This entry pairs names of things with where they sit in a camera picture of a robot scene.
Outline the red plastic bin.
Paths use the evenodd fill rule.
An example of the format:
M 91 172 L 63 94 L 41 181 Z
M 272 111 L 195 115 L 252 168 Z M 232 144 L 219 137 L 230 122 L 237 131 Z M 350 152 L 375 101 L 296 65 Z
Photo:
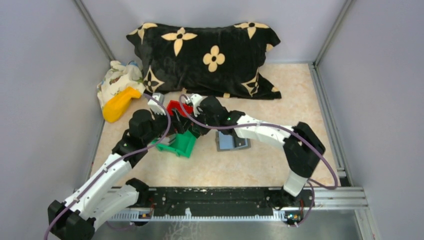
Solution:
M 173 116 L 174 112 L 177 111 L 184 118 L 187 118 L 186 113 L 191 115 L 194 112 L 194 109 L 192 106 L 187 105 L 185 103 L 183 103 L 182 106 L 185 109 L 185 111 L 183 111 L 183 108 L 180 106 L 180 103 L 177 100 L 170 100 L 166 107 L 166 110 L 171 116 Z

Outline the green plastic bin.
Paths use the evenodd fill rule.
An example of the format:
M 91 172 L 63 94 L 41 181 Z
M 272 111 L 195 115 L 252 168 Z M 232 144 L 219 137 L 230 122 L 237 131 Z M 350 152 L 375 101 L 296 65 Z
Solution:
M 166 145 L 162 141 L 156 145 L 156 148 L 161 152 L 175 154 L 177 157 L 190 158 L 196 140 L 197 138 L 190 131 L 186 131 L 184 134 L 178 133 L 171 144 Z

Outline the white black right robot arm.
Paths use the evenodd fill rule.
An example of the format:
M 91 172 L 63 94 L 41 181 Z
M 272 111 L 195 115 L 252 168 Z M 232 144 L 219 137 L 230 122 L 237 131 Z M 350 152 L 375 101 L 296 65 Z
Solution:
M 228 111 L 213 96 L 193 94 L 189 102 L 202 129 L 210 126 L 224 135 L 259 141 L 283 150 L 290 171 L 282 186 L 281 199 L 287 206 L 295 206 L 301 200 L 301 190 L 326 151 L 307 123 L 300 121 L 295 126 L 272 124 L 242 111 Z

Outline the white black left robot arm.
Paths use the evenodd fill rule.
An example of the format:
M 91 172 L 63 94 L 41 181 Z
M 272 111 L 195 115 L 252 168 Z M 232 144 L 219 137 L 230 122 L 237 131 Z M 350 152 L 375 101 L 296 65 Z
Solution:
M 163 140 L 171 128 L 166 110 L 137 110 L 121 139 L 102 167 L 63 201 L 54 200 L 47 208 L 48 227 L 43 238 L 53 234 L 60 240 L 90 240 L 113 215 L 136 205 L 151 205 L 150 187 L 137 178 L 128 180 L 116 192 L 110 190 Z

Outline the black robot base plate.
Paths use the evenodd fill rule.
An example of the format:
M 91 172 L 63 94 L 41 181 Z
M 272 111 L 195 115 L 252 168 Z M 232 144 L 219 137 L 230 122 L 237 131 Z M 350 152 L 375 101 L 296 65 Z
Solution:
M 133 207 L 146 208 L 141 219 L 226 221 L 276 218 L 297 227 L 310 215 L 315 192 L 303 189 L 294 197 L 281 187 L 150 187 L 137 178 L 126 186 L 139 191 Z

